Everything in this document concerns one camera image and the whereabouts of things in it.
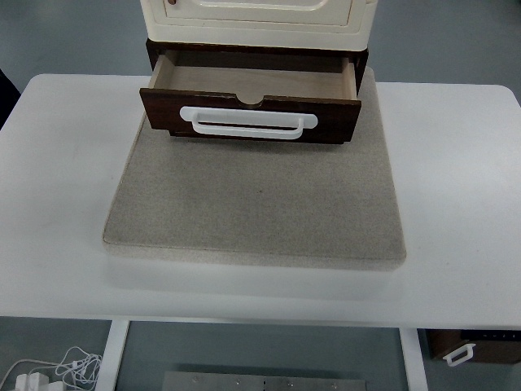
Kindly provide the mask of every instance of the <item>gray floor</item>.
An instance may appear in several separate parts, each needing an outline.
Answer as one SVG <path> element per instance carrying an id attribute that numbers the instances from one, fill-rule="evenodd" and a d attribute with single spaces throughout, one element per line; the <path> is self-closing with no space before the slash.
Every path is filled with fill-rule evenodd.
<path id="1" fill-rule="evenodd" d="M 160 391 L 166 371 L 365 380 L 407 390 L 397 329 L 130 324 L 117 391 Z"/>
<path id="2" fill-rule="evenodd" d="M 104 320 L 35 319 L 0 317 L 0 381 L 15 362 L 33 360 L 60 362 L 65 352 L 79 346 L 91 354 L 103 354 L 111 323 Z M 67 362 L 82 359 L 72 351 Z M 15 388 L 16 377 L 28 373 L 38 364 L 16 366 L 2 390 Z M 61 380 L 52 370 L 41 370 L 50 381 Z"/>
<path id="3" fill-rule="evenodd" d="M 23 90 L 39 73 L 147 75 L 138 0 L 0 0 L 0 68 Z M 519 0 L 380 0 L 377 81 L 499 84 L 521 100 Z"/>

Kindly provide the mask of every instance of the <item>open drawer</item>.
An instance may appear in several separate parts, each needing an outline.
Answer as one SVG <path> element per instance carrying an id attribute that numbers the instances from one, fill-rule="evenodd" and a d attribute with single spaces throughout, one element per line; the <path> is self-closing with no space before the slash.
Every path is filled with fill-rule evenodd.
<path id="1" fill-rule="evenodd" d="M 351 140 L 361 74 L 348 57 L 162 53 L 149 87 L 140 90 L 154 129 L 185 137 Z"/>

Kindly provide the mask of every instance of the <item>metal plate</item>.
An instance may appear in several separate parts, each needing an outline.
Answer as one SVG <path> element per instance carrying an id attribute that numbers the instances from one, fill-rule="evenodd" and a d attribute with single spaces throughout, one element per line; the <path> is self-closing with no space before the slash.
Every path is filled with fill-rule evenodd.
<path id="1" fill-rule="evenodd" d="M 163 391 L 366 391 L 366 382 L 167 371 Z"/>

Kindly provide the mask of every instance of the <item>cabinet door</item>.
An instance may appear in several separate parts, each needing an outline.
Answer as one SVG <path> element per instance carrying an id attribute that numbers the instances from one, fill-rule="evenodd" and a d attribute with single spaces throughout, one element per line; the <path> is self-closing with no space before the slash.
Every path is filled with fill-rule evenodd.
<path id="1" fill-rule="evenodd" d="M 352 0 L 163 0 L 168 18 L 344 26 Z"/>

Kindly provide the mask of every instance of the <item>drawer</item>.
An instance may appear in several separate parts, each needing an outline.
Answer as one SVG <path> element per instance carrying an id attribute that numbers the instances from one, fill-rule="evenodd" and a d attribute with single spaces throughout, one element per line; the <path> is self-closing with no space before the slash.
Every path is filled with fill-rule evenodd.
<path id="1" fill-rule="evenodd" d="M 343 26 L 351 0 L 163 0 L 168 18 Z"/>
<path id="2" fill-rule="evenodd" d="M 502 330 L 426 330 L 434 359 L 457 362 L 521 362 L 521 332 Z"/>
<path id="3" fill-rule="evenodd" d="M 487 338 L 493 338 L 487 332 L 484 332 Z M 515 332 L 497 335 L 503 338 L 506 334 L 506 338 L 511 340 L 496 341 L 484 340 L 478 334 L 477 330 L 418 330 L 429 391 L 519 389 L 521 364 L 514 364 L 517 361 L 514 352 L 517 350 L 519 355 L 519 345 L 514 338 L 510 338 Z M 469 343 L 475 346 L 472 348 L 473 357 L 466 360 L 468 353 L 465 345 Z M 442 358 L 459 347 L 464 349 L 458 355 L 452 354 L 450 366 Z"/>
<path id="4" fill-rule="evenodd" d="M 359 60 L 243 51 L 162 53 L 150 85 L 140 90 L 154 129 L 182 137 L 351 140 L 361 110 Z"/>

